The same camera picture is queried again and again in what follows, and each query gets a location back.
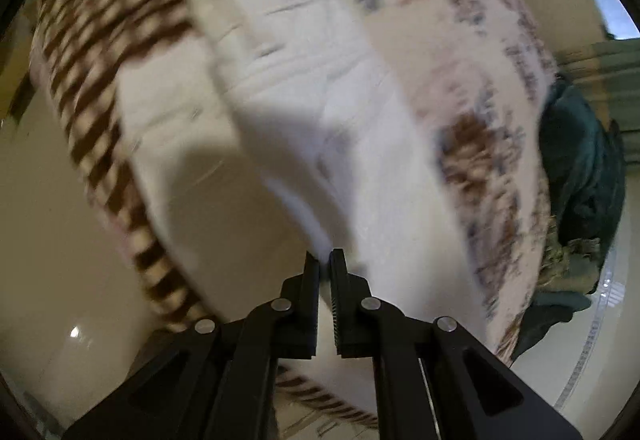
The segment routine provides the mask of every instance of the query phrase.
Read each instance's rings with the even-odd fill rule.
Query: metal rivet
[[[284,297],[279,297],[271,301],[271,308],[276,312],[286,312],[291,308],[291,302]]]
[[[365,310],[378,310],[381,304],[377,297],[366,297],[360,302],[360,306]]]
[[[445,332],[452,332],[458,328],[458,322],[452,317],[441,317],[436,324],[440,330],[444,330]]]
[[[210,334],[216,329],[216,324],[211,319],[200,319],[194,328],[198,334]]]

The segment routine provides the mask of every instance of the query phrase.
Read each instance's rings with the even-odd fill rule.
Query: folded white cloth
[[[342,247],[374,295],[418,319],[451,315],[484,340],[481,292],[432,152],[348,5],[190,3],[209,48],[186,40],[123,67],[118,101],[150,216],[194,286],[239,317],[229,312],[277,296],[305,245],[321,260]],[[143,99],[156,88],[162,106],[157,93]],[[318,356],[289,365],[375,412],[370,362],[335,357],[329,309],[322,299]]]

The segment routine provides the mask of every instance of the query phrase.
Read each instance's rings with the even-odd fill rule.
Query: patterned blanket
[[[506,361],[545,242],[537,124],[554,61],[521,0],[350,1],[439,157],[484,292],[487,346]],[[127,159],[115,79],[124,63],[196,33],[185,0],[38,0],[33,55],[42,66],[34,76],[52,99],[91,202],[118,230],[174,331],[215,301],[201,301],[154,232]],[[310,406],[375,424],[290,370],[281,368],[278,384]]]

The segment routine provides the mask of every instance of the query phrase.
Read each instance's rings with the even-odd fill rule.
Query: green curtain
[[[627,171],[640,169],[640,39],[565,50],[556,60],[603,124],[620,125]]]

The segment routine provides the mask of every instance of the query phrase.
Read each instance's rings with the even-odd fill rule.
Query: white cloth
[[[268,299],[255,287],[273,290],[287,269],[300,270],[302,254],[284,255],[306,245],[325,260],[342,247],[374,295],[418,319],[451,315],[484,340],[481,292],[432,151],[344,1],[190,3],[210,49],[187,40],[142,66],[123,67],[118,101],[124,136],[138,143],[132,164],[150,216],[207,301],[238,317],[229,310],[238,311],[239,299],[252,308]],[[155,88],[166,92],[162,106],[158,93],[153,104],[141,93]],[[185,158],[195,150],[192,172]],[[227,163],[234,174],[220,178]],[[269,206],[251,164],[302,236]],[[258,195],[247,201],[238,183]],[[259,224],[257,200],[270,207]],[[239,223],[231,229],[239,235],[207,227],[211,212],[219,223]],[[192,219],[178,218],[178,228],[176,214]],[[280,255],[265,257],[270,242]],[[225,264],[238,245],[244,265]],[[229,269],[241,269],[244,279]],[[370,362],[335,356],[329,305],[321,300],[318,356],[289,365],[375,412]]]

